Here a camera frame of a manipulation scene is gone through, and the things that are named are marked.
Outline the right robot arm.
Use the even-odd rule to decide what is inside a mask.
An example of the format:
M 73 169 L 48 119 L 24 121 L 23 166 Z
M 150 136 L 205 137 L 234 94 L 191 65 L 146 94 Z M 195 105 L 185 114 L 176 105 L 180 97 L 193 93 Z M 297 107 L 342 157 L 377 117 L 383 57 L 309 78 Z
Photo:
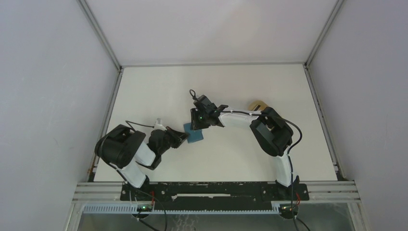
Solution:
M 294 182 L 297 176 L 289 158 L 293 130 L 288 120 L 271 107 L 261 111 L 237 111 L 224 104 L 216 106 L 205 95 L 191 96 L 195 106 L 191 109 L 191 130 L 213 126 L 251 130 L 261 149 L 274 158 L 280 198 L 291 200 L 296 196 L 297 187 Z

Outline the blue leather card holder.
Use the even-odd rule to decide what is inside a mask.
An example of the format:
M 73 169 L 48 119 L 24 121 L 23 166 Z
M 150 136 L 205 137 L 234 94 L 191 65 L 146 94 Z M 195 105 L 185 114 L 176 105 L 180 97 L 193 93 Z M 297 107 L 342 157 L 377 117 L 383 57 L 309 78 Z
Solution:
M 184 124 L 183 128 L 184 128 L 184 132 L 188 134 L 188 137 L 187 137 L 188 143 L 194 143 L 194 142 L 198 142 L 204 139 L 202 130 L 201 129 L 192 130 L 191 123 Z

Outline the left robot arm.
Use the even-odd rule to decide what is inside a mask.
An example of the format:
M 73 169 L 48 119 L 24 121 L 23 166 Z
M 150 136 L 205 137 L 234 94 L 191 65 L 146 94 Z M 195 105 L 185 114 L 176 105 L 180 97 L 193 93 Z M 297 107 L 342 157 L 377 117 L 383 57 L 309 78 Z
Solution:
M 140 167 L 156 169 L 162 161 L 162 155 L 171 148 L 179 148 L 188 137 L 186 132 L 164 127 L 152 130 L 145 142 L 145 133 L 118 125 L 96 143 L 94 152 L 132 186 L 132 195 L 143 201 L 150 196 L 151 191 L 144 184 L 148 177 Z

